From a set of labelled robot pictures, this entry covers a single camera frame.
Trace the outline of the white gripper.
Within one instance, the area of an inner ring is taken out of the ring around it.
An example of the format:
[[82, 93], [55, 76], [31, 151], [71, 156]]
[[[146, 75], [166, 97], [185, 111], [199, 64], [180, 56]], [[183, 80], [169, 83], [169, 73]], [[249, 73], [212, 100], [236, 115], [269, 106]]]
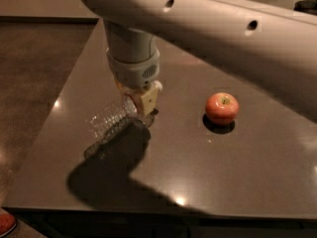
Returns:
[[[118, 61], [110, 54], [110, 50], [107, 50], [106, 55], [116, 87], [122, 96], [130, 96], [129, 88], [145, 87], [159, 75], [159, 50], [155, 50], [151, 57], [140, 62]], [[155, 109], [158, 95], [158, 81], [134, 93], [133, 99], [139, 118], [148, 116]]]

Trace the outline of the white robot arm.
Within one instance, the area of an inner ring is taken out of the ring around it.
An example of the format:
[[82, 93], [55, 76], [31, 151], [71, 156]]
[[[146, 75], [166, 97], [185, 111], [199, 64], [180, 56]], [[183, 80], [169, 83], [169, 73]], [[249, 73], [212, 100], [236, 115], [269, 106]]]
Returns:
[[144, 88], [158, 75], [155, 39], [162, 38], [317, 118], [313, 15], [249, 0], [81, 1], [103, 19], [110, 68], [129, 88]]

